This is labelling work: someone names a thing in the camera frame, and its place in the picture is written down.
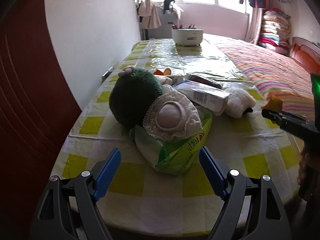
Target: curtain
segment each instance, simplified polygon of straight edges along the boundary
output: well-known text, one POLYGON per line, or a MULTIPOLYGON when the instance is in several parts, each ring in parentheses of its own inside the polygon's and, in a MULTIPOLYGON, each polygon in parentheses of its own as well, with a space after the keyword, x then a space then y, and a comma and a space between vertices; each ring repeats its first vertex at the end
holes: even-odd
POLYGON ((253 8, 252 14, 250 15, 249 19, 248 31, 244 38, 244 41, 253 43, 255 45, 258 43, 261 30, 262 15, 263 8, 253 8))

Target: white stuffed toy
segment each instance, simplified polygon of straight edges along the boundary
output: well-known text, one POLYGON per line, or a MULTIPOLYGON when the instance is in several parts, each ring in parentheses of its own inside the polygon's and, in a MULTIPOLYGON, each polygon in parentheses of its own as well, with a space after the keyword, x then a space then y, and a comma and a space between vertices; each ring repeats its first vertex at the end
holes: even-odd
POLYGON ((240 118, 243 114, 251 113, 256 105, 256 100, 242 88, 228 88, 226 92, 230 93, 227 107, 224 112, 233 117, 240 118))

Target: white wall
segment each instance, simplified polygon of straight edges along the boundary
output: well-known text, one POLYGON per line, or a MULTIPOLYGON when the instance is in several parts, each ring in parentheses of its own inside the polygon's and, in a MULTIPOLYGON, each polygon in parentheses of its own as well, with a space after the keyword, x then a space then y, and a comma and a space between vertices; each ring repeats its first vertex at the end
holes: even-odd
POLYGON ((191 23, 205 33, 227 36, 243 40, 248 29, 249 14, 209 4, 178 4, 184 12, 180 24, 184 27, 191 23))
POLYGON ((320 25, 304 0, 291 0, 291 4, 273 0, 272 5, 291 16, 293 37, 320 42, 320 25))
POLYGON ((54 51, 84 109, 101 76, 140 40, 134 0, 45 0, 54 51))

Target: striped bedspread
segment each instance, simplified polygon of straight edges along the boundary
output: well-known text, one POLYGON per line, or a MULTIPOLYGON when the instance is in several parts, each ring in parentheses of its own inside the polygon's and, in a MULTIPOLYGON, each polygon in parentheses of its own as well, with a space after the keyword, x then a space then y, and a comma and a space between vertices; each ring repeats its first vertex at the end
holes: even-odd
POLYGON ((289 57, 233 38, 204 34, 252 81, 268 100, 280 98, 286 112, 314 120, 310 75, 289 57))

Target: stack of blankets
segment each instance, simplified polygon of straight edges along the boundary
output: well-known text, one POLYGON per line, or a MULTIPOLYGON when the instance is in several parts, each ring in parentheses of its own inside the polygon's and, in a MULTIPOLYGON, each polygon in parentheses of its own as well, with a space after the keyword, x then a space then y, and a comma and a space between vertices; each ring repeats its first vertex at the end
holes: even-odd
POLYGON ((261 47, 288 55, 290 51, 289 36, 291 32, 290 16, 274 8, 263 15, 258 44, 261 47))

